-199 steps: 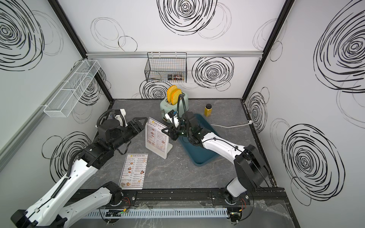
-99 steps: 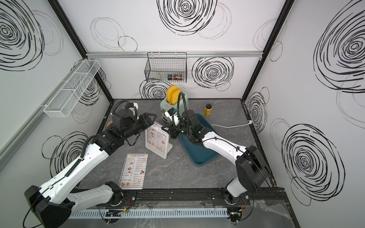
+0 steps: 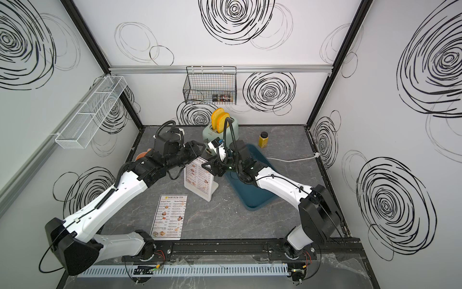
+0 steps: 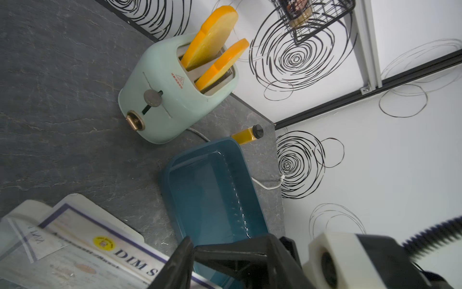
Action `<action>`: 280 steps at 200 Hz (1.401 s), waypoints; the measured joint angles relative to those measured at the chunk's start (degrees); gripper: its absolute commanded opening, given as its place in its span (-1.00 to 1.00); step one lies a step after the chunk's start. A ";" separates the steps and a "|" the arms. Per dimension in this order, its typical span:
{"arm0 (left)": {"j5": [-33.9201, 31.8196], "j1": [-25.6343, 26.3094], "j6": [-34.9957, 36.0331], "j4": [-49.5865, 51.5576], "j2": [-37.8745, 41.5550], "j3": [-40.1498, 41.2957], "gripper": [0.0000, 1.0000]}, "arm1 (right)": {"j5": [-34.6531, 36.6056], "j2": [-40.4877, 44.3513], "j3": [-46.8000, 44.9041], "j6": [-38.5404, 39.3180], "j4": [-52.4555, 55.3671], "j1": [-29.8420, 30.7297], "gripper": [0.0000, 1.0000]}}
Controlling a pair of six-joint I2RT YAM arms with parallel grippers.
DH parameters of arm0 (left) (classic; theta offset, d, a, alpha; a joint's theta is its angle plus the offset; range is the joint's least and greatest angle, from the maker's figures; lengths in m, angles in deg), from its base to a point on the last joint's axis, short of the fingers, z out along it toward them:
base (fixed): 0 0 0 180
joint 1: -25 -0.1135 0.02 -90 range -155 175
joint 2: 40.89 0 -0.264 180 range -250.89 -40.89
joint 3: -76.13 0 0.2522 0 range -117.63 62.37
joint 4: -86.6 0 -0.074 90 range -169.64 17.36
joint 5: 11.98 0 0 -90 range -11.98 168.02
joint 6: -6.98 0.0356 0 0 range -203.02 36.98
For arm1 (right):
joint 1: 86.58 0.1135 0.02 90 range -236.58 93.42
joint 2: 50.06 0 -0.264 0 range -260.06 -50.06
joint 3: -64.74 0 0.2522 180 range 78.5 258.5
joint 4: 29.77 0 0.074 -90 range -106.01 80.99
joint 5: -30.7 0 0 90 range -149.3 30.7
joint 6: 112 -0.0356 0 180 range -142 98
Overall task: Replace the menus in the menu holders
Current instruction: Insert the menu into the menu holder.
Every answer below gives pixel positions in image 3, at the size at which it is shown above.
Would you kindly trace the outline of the old menu sheet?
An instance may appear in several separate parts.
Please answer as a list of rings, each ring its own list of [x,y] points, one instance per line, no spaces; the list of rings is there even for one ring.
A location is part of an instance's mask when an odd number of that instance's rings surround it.
[[[187,198],[187,195],[160,196],[150,233],[155,241],[181,239]]]

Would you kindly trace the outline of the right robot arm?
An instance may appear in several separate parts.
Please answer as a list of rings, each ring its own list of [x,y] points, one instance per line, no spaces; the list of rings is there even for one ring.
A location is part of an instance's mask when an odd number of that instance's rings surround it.
[[[225,114],[211,121],[211,128],[219,135],[208,141],[206,148],[212,157],[202,167],[217,177],[227,171],[235,172],[242,183],[267,190],[297,209],[300,224],[286,235],[282,244],[291,260],[313,243],[324,244],[344,220],[332,194],[323,185],[297,183],[254,159],[247,145],[236,139],[235,122]]]

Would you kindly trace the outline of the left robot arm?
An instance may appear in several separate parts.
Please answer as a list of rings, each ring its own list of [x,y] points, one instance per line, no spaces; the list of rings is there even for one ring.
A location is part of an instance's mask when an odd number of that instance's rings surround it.
[[[186,142],[184,132],[170,120],[155,133],[152,149],[135,161],[121,166],[114,184],[84,208],[60,220],[53,218],[45,231],[49,251],[70,276],[77,276],[95,263],[120,256],[134,256],[149,261],[155,255],[153,238],[143,230],[103,236],[98,232],[133,198],[170,174],[200,157],[205,145],[195,140]]]

